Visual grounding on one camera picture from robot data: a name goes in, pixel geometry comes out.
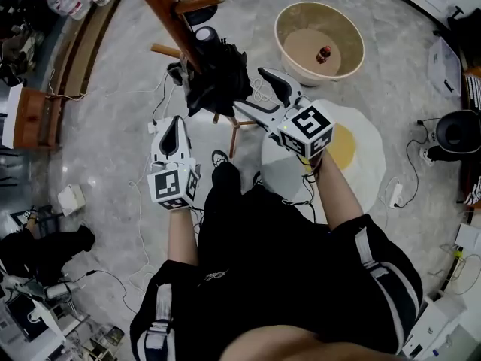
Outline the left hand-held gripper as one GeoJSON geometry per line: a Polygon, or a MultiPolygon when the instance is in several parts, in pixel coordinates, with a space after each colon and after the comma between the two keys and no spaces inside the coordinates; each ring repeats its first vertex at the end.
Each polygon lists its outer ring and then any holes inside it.
{"type": "Polygon", "coordinates": [[[150,122],[152,172],[147,175],[150,197],[166,210],[193,206],[200,181],[184,119],[168,117],[150,122]],[[175,162],[167,162],[173,156],[175,162]]]}

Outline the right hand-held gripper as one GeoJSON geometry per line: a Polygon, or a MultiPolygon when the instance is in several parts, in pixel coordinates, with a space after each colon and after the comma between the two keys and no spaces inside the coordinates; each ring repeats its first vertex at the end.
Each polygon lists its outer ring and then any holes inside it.
{"type": "Polygon", "coordinates": [[[332,102],[317,99],[309,102],[302,97],[301,85],[293,77],[273,68],[259,67],[275,96],[288,108],[281,115],[279,105],[268,109],[248,101],[234,101],[234,107],[245,117],[268,128],[268,137],[287,150],[307,160],[320,154],[332,141],[335,120],[329,113],[332,102]]]}

